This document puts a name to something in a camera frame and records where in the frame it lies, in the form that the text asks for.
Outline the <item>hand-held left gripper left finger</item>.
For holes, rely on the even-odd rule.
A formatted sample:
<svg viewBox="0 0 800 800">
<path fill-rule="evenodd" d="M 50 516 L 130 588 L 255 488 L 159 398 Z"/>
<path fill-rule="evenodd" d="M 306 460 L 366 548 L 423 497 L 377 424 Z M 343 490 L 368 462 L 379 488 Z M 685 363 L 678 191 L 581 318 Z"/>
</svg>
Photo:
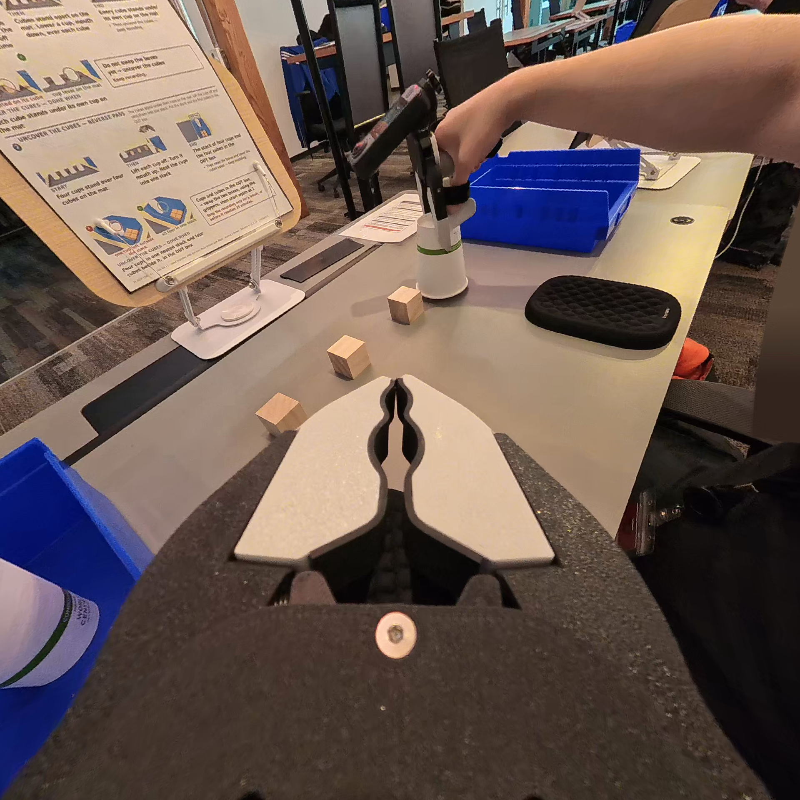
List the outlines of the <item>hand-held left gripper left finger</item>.
<svg viewBox="0 0 800 800">
<path fill-rule="evenodd" d="M 396 380 L 334 400 L 295 433 L 233 549 L 237 562 L 316 571 L 339 602 L 375 602 L 397 516 L 383 469 Z"/>
</svg>

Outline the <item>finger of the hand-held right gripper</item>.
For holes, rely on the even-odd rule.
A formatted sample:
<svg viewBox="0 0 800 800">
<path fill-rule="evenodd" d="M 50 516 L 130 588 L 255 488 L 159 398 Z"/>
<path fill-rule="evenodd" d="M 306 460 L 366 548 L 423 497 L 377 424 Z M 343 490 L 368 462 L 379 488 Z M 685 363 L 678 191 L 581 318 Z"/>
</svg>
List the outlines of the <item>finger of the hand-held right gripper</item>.
<svg viewBox="0 0 800 800">
<path fill-rule="evenodd" d="M 465 209 L 455 209 L 452 213 L 437 216 L 431 211 L 431 250 L 451 252 L 461 241 L 460 224 Z"/>
</svg>

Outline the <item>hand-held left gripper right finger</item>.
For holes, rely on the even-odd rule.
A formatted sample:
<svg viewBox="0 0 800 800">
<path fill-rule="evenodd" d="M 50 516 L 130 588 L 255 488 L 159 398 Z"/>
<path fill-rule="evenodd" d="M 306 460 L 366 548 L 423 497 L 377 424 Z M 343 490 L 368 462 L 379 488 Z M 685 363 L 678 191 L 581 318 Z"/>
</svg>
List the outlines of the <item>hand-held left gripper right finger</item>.
<svg viewBox="0 0 800 800">
<path fill-rule="evenodd" d="M 454 601 L 476 575 L 550 567 L 556 555 L 485 422 L 421 379 L 396 381 L 403 544 L 415 590 Z"/>
</svg>

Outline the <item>white paper cup green band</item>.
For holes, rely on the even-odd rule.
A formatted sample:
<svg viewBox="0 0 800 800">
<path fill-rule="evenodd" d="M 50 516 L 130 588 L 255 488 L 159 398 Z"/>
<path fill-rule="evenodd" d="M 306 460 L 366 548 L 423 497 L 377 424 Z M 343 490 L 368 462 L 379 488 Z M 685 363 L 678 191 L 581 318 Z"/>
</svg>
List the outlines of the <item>white paper cup green band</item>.
<svg viewBox="0 0 800 800">
<path fill-rule="evenodd" d="M 463 241 L 451 252 L 431 250 L 431 214 L 417 221 L 417 289 L 429 300 L 440 301 L 460 295 L 468 287 Z"/>
<path fill-rule="evenodd" d="M 1 688 L 48 685 L 91 645 L 100 610 L 85 599 L 1 561 Z"/>
</svg>

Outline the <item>light wooden cube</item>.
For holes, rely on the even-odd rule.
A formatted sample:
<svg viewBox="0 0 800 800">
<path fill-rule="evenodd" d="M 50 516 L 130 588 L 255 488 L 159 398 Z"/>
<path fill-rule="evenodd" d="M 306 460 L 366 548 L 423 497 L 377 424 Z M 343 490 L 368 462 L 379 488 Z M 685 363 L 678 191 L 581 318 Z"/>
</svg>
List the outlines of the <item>light wooden cube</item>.
<svg viewBox="0 0 800 800">
<path fill-rule="evenodd" d="M 422 292 L 409 286 L 397 288 L 387 302 L 392 320 L 402 325 L 414 324 L 425 311 Z"/>
<path fill-rule="evenodd" d="M 297 430 L 309 418 L 298 400 L 280 392 L 259 407 L 255 415 L 272 437 Z"/>
<path fill-rule="evenodd" d="M 365 342 L 350 335 L 341 336 L 326 351 L 335 374 L 355 379 L 371 366 Z"/>
</svg>

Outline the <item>blue plastic bin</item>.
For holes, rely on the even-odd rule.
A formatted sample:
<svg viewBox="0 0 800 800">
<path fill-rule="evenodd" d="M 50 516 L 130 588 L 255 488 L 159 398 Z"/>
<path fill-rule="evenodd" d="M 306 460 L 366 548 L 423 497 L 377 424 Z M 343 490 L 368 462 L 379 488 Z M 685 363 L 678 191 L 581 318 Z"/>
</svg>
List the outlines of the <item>blue plastic bin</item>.
<svg viewBox="0 0 800 800">
<path fill-rule="evenodd" d="M 513 151 L 470 176 L 475 214 L 462 238 L 590 254 L 613 235 L 638 189 L 638 148 Z"/>
<path fill-rule="evenodd" d="M 5 791 L 74 703 L 154 554 L 111 500 L 36 438 L 2 458 L 1 490 L 2 560 L 99 610 L 93 641 L 65 675 L 39 687 L 2 687 Z"/>
</svg>

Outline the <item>person's right forearm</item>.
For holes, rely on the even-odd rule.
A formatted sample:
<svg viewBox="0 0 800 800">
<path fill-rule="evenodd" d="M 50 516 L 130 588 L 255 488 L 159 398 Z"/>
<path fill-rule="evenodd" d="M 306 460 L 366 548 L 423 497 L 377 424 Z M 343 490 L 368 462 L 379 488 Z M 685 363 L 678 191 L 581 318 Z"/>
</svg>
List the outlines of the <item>person's right forearm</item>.
<svg viewBox="0 0 800 800">
<path fill-rule="evenodd" d="M 663 150 L 797 163 L 798 15 L 680 25 L 521 70 L 499 92 L 512 120 Z"/>
</svg>

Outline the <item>person's right hand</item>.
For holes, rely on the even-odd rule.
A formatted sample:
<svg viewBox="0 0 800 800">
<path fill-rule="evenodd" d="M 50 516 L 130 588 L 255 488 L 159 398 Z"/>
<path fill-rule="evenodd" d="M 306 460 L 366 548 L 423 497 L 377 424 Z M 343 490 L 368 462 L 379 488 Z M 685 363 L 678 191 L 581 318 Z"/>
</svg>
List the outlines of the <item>person's right hand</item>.
<svg viewBox="0 0 800 800">
<path fill-rule="evenodd" d="M 499 84 L 448 111 L 435 129 L 440 154 L 452 162 L 450 185 L 465 185 L 515 122 L 507 89 Z"/>
</svg>

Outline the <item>white printed paper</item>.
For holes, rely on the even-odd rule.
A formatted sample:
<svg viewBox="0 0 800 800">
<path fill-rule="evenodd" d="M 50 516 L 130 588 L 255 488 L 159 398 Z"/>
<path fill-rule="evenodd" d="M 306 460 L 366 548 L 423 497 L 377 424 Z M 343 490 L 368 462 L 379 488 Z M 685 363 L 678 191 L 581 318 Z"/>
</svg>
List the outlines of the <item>white printed paper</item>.
<svg viewBox="0 0 800 800">
<path fill-rule="evenodd" d="M 338 235 L 370 243 L 402 243 L 417 233 L 422 207 L 418 195 L 406 192 L 362 215 Z"/>
</svg>

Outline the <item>black office chair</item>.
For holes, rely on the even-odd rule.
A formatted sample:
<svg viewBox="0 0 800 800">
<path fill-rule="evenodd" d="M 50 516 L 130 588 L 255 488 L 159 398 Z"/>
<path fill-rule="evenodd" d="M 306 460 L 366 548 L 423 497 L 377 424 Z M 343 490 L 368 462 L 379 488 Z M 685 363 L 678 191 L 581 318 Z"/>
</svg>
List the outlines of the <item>black office chair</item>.
<svg viewBox="0 0 800 800">
<path fill-rule="evenodd" d="M 509 74 L 502 22 L 446 41 L 434 41 L 437 75 L 448 112 Z"/>
</svg>

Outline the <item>blue striped jacket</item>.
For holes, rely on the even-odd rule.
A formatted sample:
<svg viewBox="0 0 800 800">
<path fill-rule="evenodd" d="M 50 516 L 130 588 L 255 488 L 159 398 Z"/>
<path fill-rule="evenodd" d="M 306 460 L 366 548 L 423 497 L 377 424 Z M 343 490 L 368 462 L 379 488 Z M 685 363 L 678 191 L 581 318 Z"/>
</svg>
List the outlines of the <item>blue striped jacket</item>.
<svg viewBox="0 0 800 800">
<path fill-rule="evenodd" d="M 312 99 L 315 100 L 315 87 L 306 62 L 289 63 L 290 57 L 304 55 L 305 51 L 302 45 L 287 45 L 280 47 L 279 53 L 282 59 L 282 71 L 286 95 L 290 107 L 291 117 L 295 125 L 295 132 L 301 145 L 304 148 L 308 148 L 311 143 L 317 142 L 319 139 L 314 137 L 309 138 L 305 125 L 305 117 L 303 115 L 301 95 L 310 93 Z M 336 121 L 340 118 L 343 118 L 344 114 L 342 108 L 342 99 L 338 93 L 335 67 L 323 67 L 320 65 L 320 72 L 322 85 L 325 89 L 325 96 L 333 118 Z"/>
</svg>

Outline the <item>red item with metal clip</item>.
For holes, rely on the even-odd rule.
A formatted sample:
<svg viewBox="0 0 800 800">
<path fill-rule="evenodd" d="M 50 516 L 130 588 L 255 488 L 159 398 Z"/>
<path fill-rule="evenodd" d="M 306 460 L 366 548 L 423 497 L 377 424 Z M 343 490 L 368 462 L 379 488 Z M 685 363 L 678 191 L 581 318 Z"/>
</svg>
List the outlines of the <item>red item with metal clip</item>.
<svg viewBox="0 0 800 800">
<path fill-rule="evenodd" d="M 635 493 L 625 507 L 615 541 L 630 557 L 650 555 L 659 529 L 680 518 L 682 512 L 680 502 L 665 505 L 649 489 Z"/>
</svg>

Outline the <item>wooden pillar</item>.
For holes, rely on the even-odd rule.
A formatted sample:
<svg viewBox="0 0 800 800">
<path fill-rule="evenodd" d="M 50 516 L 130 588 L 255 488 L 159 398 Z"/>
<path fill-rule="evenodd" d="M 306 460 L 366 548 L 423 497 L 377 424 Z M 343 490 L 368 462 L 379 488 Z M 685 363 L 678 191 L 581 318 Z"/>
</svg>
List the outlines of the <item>wooden pillar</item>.
<svg viewBox="0 0 800 800">
<path fill-rule="evenodd" d="M 211 41 L 222 52 L 226 68 L 242 89 L 276 157 L 280 159 L 285 173 L 291 179 L 295 195 L 299 200 L 299 217 L 305 218 L 309 214 L 305 198 L 291 165 L 235 1 L 196 1 L 196 4 L 202 10 Z"/>
</svg>

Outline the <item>instruction board on stand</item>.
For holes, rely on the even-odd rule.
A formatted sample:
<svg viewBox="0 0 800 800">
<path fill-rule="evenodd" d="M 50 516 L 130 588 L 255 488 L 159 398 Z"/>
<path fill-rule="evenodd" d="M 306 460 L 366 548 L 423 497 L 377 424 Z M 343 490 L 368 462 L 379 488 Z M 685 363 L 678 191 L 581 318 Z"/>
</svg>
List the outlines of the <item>instruction board on stand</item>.
<svg viewBox="0 0 800 800">
<path fill-rule="evenodd" d="M 303 196 L 293 182 L 295 174 L 291 166 L 285 165 L 276 152 L 270 135 L 265 132 L 234 75 L 214 57 L 210 58 L 210 64 L 264 161 L 264 166 L 256 168 L 257 173 L 264 181 L 267 179 L 267 171 L 274 176 L 275 183 L 287 197 L 291 209 L 276 217 L 273 222 L 266 222 L 232 243 L 169 273 L 155 285 L 144 286 L 133 293 L 126 292 L 5 156 L 2 156 L 1 164 L 2 200 L 88 291 L 108 303 L 125 307 L 144 307 L 168 295 L 179 296 L 187 322 L 173 331 L 172 338 L 175 343 L 203 360 L 225 355 L 235 345 L 280 318 L 305 298 L 303 290 L 285 282 L 261 279 L 263 245 L 269 238 L 286 233 L 301 217 Z M 189 285 L 247 252 L 251 253 L 248 285 L 206 312 L 195 315 L 188 295 Z"/>
</svg>

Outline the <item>white metal book stand base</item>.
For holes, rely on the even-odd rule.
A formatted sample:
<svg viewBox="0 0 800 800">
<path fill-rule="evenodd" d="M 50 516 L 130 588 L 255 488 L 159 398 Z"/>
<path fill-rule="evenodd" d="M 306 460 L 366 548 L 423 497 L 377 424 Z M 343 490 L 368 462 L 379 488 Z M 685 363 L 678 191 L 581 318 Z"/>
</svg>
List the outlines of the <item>white metal book stand base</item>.
<svg viewBox="0 0 800 800">
<path fill-rule="evenodd" d="M 603 143 L 611 149 L 639 150 L 638 188 L 643 190 L 673 188 L 702 162 L 697 156 L 643 148 L 614 138 L 595 136 L 593 140 L 593 146 Z"/>
</svg>

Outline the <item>orange bag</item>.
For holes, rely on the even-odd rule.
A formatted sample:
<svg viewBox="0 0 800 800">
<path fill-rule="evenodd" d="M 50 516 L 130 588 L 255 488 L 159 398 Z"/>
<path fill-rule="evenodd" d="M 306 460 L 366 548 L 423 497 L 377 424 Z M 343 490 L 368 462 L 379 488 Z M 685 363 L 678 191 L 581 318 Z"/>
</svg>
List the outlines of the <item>orange bag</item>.
<svg viewBox="0 0 800 800">
<path fill-rule="evenodd" d="M 686 338 L 678 356 L 672 378 L 717 382 L 715 356 L 705 345 L 689 337 Z"/>
</svg>

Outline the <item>black zip jacket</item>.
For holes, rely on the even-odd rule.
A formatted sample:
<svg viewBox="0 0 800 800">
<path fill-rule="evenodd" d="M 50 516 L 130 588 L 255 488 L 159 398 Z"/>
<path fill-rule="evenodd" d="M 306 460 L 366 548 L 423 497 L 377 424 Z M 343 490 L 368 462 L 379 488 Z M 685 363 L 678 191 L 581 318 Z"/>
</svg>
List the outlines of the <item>black zip jacket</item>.
<svg viewBox="0 0 800 800">
<path fill-rule="evenodd" d="M 798 445 L 745 456 L 665 424 L 642 462 L 637 570 L 726 736 L 773 798 L 798 798 Z"/>
</svg>

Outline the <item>black backpack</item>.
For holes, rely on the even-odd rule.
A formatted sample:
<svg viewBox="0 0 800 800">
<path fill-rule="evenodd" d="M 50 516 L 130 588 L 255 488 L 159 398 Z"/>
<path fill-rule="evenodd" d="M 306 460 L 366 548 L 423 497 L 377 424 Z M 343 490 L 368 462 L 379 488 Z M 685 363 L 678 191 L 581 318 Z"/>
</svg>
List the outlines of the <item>black backpack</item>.
<svg viewBox="0 0 800 800">
<path fill-rule="evenodd" d="M 716 259 L 755 270 L 778 266 L 799 199 L 799 168 L 757 160 L 751 167 Z"/>
</svg>

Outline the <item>black metal partition frame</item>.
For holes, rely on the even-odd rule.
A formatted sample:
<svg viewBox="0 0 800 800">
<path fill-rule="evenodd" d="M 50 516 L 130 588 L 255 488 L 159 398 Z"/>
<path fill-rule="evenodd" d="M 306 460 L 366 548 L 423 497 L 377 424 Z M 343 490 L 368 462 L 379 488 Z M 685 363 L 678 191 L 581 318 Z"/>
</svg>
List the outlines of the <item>black metal partition frame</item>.
<svg viewBox="0 0 800 800">
<path fill-rule="evenodd" d="M 345 120 L 343 132 L 335 128 L 303 3 L 293 1 L 291 5 L 345 200 L 346 216 L 353 221 L 362 212 L 354 203 L 344 146 L 353 150 L 390 105 L 379 5 L 377 1 L 327 3 L 334 30 L 335 71 Z"/>
</svg>

